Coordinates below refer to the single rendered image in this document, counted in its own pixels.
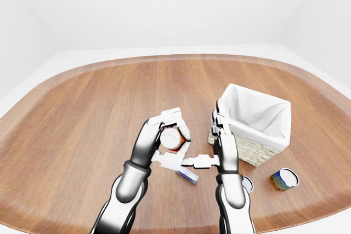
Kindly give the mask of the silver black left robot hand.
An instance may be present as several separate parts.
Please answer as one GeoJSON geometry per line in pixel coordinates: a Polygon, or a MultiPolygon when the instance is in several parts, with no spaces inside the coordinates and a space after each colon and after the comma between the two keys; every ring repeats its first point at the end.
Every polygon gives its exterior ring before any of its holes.
{"type": "Polygon", "coordinates": [[[180,108],[162,111],[160,115],[151,117],[143,124],[133,147],[131,161],[142,168],[149,168],[153,161],[162,167],[178,171],[190,146],[190,130],[182,119],[180,108]],[[177,126],[185,142],[177,153],[160,154],[160,135],[165,128],[177,126]]]}

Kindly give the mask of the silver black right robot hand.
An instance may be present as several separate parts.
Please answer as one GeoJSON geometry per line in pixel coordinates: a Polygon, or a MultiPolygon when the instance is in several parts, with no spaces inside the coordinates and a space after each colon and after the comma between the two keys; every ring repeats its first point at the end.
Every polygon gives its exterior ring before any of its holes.
{"type": "Polygon", "coordinates": [[[216,109],[212,113],[212,127],[209,133],[210,139],[213,140],[214,156],[202,154],[194,158],[185,158],[182,165],[194,168],[210,168],[215,165],[219,173],[238,173],[238,151],[229,124],[229,114],[224,107],[224,102],[219,98],[216,102],[216,109]]]}

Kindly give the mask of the red ketchup bottle white cap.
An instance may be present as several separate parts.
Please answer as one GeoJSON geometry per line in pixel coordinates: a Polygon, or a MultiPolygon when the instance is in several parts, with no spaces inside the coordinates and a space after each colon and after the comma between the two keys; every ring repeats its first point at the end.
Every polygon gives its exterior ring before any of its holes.
{"type": "Polygon", "coordinates": [[[185,143],[185,139],[177,128],[166,128],[161,133],[160,142],[166,149],[177,152],[185,143]]]}

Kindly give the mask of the wicker basket with white liner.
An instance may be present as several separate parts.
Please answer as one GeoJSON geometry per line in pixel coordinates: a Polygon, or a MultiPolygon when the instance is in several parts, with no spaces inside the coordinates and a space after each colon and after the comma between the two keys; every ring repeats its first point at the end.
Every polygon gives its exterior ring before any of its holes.
{"type": "Polygon", "coordinates": [[[229,84],[221,97],[239,159],[258,167],[290,144],[289,101],[229,84]]]}

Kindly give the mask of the white-topped tin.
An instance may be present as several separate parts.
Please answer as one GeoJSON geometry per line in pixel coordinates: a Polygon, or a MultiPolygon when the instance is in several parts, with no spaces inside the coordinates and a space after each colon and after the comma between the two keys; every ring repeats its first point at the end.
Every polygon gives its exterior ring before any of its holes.
{"type": "Polygon", "coordinates": [[[251,181],[250,178],[248,178],[247,176],[243,176],[243,180],[242,180],[242,184],[244,186],[244,188],[249,192],[251,193],[254,189],[254,184],[253,182],[251,181]]]}

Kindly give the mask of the blue and white printed box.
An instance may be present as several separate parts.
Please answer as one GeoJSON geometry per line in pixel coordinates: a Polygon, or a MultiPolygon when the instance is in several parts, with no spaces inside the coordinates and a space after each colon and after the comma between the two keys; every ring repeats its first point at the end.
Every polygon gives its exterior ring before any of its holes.
{"type": "Polygon", "coordinates": [[[194,174],[185,167],[180,167],[180,169],[176,171],[176,173],[182,176],[183,178],[187,179],[187,181],[191,182],[192,184],[196,184],[199,178],[198,175],[194,174]]]}

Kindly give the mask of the blue and yellow patterned tin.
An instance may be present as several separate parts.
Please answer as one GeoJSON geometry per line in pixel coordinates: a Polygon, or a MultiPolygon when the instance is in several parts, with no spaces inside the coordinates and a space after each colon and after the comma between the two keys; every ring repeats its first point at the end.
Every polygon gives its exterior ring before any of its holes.
{"type": "Polygon", "coordinates": [[[270,176],[271,184],[279,191],[286,191],[299,185],[297,174],[288,169],[281,168],[270,176]]]}

